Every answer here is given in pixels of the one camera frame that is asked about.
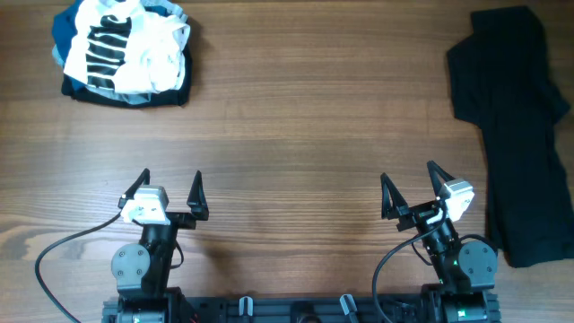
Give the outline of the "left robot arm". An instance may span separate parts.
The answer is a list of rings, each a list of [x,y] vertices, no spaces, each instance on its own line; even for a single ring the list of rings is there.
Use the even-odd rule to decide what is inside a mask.
[[[168,287],[174,251],[181,250],[178,231],[193,230],[198,221],[209,218],[202,173],[198,171],[190,188],[188,212],[169,212],[169,198],[162,186],[150,183],[145,169],[119,198],[120,216],[126,223],[142,227],[138,242],[119,248],[111,260],[117,281],[117,301],[106,301],[104,323],[198,322],[199,314],[178,287]]]

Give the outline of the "black t-shirt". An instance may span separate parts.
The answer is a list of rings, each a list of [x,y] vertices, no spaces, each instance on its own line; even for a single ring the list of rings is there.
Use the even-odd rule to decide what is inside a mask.
[[[573,256],[573,208],[554,126],[570,109],[552,82],[544,27],[526,6],[471,14],[447,53],[457,119],[482,132],[490,239],[513,267]]]

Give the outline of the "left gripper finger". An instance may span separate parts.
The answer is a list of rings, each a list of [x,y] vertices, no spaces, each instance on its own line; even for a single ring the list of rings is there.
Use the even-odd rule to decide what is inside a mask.
[[[122,209],[126,205],[126,202],[128,200],[134,198],[135,192],[137,191],[137,189],[139,187],[141,187],[142,185],[149,185],[150,184],[150,179],[151,179],[150,170],[147,168],[144,168],[143,171],[141,172],[141,174],[139,175],[139,177],[137,178],[137,180],[119,198],[117,207],[119,209]]]
[[[196,220],[207,220],[209,218],[209,208],[206,201],[203,177],[200,170],[194,176],[192,186],[190,188],[187,206]]]

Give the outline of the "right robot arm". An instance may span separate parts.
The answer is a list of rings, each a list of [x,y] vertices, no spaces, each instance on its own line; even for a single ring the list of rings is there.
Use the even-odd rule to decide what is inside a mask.
[[[392,322],[384,311],[378,295],[378,278],[383,266],[398,251],[419,241],[429,258],[439,281],[425,284],[420,293],[422,304],[417,310],[426,322],[496,322],[500,310],[491,293],[498,269],[498,250],[479,234],[459,236],[454,222],[460,220],[474,198],[473,186],[455,178],[436,162],[428,161],[434,198],[410,206],[393,183],[383,173],[381,182],[381,217],[398,220],[396,228],[414,228],[417,234],[394,248],[379,261],[371,281],[375,315],[380,322]]]

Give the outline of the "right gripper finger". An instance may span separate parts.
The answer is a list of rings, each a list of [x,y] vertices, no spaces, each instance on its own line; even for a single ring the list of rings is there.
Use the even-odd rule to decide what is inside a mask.
[[[392,179],[386,173],[383,173],[380,176],[380,180],[382,191],[381,217],[393,220],[408,214],[409,206]]]
[[[435,161],[428,161],[427,169],[430,174],[430,181],[435,196],[439,195],[443,183],[455,179],[452,175],[444,171]]]

